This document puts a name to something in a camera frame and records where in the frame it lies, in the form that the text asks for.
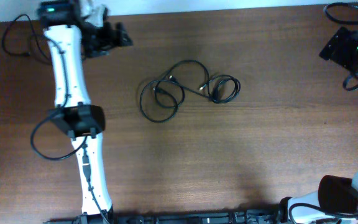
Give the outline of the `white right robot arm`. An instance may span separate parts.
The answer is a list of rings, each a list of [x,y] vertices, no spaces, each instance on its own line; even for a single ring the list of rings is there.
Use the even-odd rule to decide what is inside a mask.
[[[319,124],[304,129],[305,144],[291,150],[287,159],[302,165],[296,173],[298,177],[322,169],[329,162],[340,162],[344,169],[357,170],[351,178],[325,175],[315,191],[289,198],[283,214],[291,223],[358,220],[358,98],[347,103],[343,95],[358,89],[358,32],[340,28],[319,56],[347,69],[349,76],[343,83],[331,75],[327,84],[312,86],[307,81],[296,85],[292,95],[301,103],[332,110],[311,113]]]

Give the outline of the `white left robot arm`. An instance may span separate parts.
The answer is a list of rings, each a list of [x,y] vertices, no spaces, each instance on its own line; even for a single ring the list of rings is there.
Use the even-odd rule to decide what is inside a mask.
[[[107,21],[108,9],[92,1],[45,1],[37,9],[48,42],[55,77],[55,107],[41,122],[52,122],[70,138],[82,188],[81,215],[70,223],[113,223],[112,200],[103,167],[102,107],[93,105],[86,89],[83,58],[107,55],[116,47],[132,46],[124,25]]]

